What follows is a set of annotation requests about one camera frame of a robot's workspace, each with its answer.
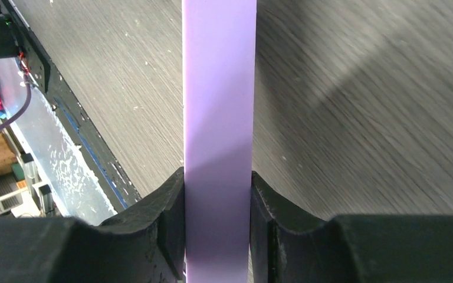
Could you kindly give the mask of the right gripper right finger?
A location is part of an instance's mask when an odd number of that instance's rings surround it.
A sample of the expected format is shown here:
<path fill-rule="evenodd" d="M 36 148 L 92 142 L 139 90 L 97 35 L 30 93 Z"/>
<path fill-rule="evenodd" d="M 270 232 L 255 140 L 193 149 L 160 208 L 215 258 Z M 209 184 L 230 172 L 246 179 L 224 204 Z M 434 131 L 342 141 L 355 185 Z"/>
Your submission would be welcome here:
<path fill-rule="evenodd" d="M 453 282 L 453 216 L 324 221 L 254 173 L 250 250 L 255 282 Z"/>

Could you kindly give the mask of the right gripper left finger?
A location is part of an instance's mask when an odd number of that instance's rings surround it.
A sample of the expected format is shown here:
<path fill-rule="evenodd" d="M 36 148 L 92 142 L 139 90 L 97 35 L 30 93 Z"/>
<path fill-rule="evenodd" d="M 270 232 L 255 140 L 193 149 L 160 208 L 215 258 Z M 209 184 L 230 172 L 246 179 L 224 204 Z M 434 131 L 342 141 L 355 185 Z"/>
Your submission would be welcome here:
<path fill-rule="evenodd" d="M 0 282 L 178 282 L 185 256 L 183 169 L 93 226 L 0 217 Z"/>

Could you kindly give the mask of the purple socket adapter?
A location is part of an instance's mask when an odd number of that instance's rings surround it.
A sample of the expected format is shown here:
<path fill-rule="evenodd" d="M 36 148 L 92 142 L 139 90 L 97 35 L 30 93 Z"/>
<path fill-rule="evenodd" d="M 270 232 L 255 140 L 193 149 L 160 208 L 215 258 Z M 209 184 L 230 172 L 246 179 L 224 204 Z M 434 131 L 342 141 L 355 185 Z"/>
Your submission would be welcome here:
<path fill-rule="evenodd" d="M 247 282 L 255 1 L 183 1 L 186 280 Z"/>

